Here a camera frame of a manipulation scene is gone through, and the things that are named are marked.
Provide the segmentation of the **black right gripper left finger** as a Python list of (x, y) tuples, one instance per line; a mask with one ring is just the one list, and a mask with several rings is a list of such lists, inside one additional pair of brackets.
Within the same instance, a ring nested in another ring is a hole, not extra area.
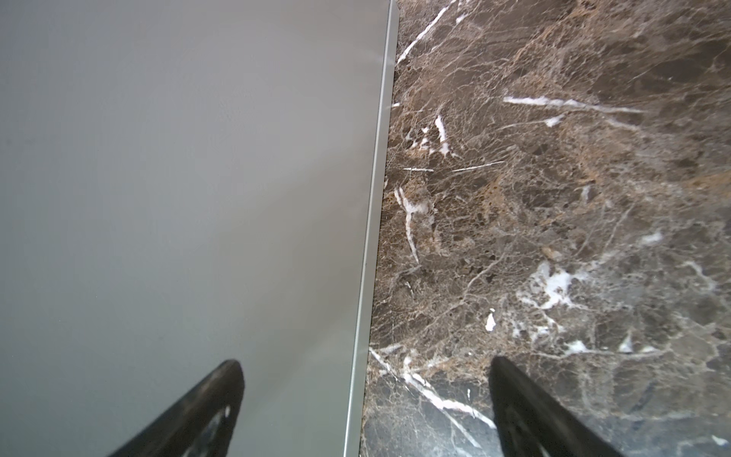
[(224, 361), (112, 456), (227, 456), (245, 386), (240, 363)]

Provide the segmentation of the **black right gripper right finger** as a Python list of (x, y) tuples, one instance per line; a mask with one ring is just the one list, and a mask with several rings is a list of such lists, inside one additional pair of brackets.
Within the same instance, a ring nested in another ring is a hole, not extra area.
[(489, 370), (494, 422), (504, 456), (619, 456), (508, 358)]

